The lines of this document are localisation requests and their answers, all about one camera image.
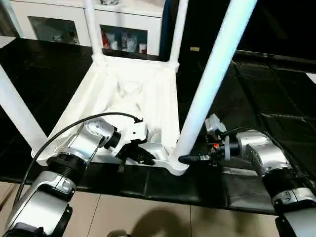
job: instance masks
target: glass cabinet door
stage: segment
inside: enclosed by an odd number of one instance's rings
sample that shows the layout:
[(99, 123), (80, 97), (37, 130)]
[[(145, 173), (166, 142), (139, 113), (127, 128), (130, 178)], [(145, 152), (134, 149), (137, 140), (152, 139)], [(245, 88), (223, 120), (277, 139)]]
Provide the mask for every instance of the glass cabinet door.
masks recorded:
[(159, 55), (161, 18), (95, 10), (104, 48)]
[(106, 49), (147, 54), (147, 31), (100, 25)]
[(44, 17), (28, 17), (38, 40), (78, 44), (74, 21)]
[(84, 9), (11, 1), (24, 37), (91, 46)]

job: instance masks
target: beige floor tile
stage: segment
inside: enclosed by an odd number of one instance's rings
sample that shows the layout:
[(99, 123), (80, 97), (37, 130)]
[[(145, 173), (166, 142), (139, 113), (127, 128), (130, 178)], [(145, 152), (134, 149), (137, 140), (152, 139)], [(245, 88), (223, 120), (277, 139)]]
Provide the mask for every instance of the beige floor tile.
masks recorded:
[[(26, 190), (29, 188), (30, 186), (26, 185), (23, 189), (22, 195), (26, 192)], [(6, 194), (4, 195), (4, 197), (2, 197), (1, 200), (1, 212), (0, 212), (0, 236), (3, 235), (4, 233), (4, 229), (5, 229), (5, 225), (6, 225), (6, 221), (9, 217), (9, 214), (12, 210), (13, 207), (13, 202), (14, 202), (14, 198), (16, 195), (16, 192), (19, 188), (19, 185), (16, 184), (12, 184), (10, 186), (10, 188), (7, 190)]]
[(0, 182), (0, 200), (2, 200), (6, 191), (10, 188), (11, 183)]
[(75, 192), (70, 206), (73, 214), (64, 237), (87, 237), (100, 194)]
[(192, 237), (278, 237), (275, 218), (191, 206)]
[(101, 195), (89, 237), (126, 230), (133, 237), (189, 237), (190, 206)]

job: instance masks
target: red component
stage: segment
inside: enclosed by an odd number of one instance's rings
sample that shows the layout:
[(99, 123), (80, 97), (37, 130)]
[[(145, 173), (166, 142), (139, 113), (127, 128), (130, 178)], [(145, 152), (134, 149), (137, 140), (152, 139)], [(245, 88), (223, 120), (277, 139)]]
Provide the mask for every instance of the red component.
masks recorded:
[(105, 34), (105, 31), (102, 31), (102, 44), (104, 48), (106, 49), (110, 48), (110, 44), (109, 44), (107, 35)]

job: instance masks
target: black table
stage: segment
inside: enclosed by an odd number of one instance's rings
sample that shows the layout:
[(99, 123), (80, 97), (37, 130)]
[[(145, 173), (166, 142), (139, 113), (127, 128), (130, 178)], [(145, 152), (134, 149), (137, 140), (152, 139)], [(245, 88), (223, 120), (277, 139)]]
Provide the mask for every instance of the black table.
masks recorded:
[[(107, 54), (121, 56), (118, 52)], [(26, 105), (48, 135), (90, 67), (91, 48), (15, 39), (0, 49), (0, 63)], [(183, 126), (202, 70), (177, 73), (180, 128)], [(272, 70), (263, 65), (233, 62), (210, 110), (228, 129), (265, 129), (294, 155), (292, 162), (316, 177), (316, 85), (304, 74)], [(31, 161), (31, 149), (3, 110), (0, 111), (0, 180), (20, 182)], [(203, 135), (194, 151), (205, 149)], [(27, 183), (44, 169), (35, 165)], [(252, 167), (236, 159), (225, 167), (193, 167), (182, 176), (166, 169), (92, 163), (79, 190), (214, 208), (273, 214), (270, 198)]]

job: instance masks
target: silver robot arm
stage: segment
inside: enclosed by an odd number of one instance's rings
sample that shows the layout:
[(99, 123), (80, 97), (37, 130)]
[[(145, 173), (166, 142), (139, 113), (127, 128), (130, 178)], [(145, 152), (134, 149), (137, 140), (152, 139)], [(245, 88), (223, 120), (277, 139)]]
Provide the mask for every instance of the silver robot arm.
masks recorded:
[(105, 147), (117, 156), (133, 140), (146, 139), (143, 122), (122, 133), (102, 118), (82, 124), (13, 207), (4, 236), (62, 236), (72, 214), (69, 201), (97, 150)]
[(287, 160), (285, 154), (266, 134), (246, 130), (225, 135), (226, 128), (211, 115), (205, 121), (208, 154), (183, 156), (179, 161), (186, 164), (229, 160), (231, 156), (247, 158), (263, 182), (279, 216), (276, 226), (281, 237), (316, 236), (316, 197)]

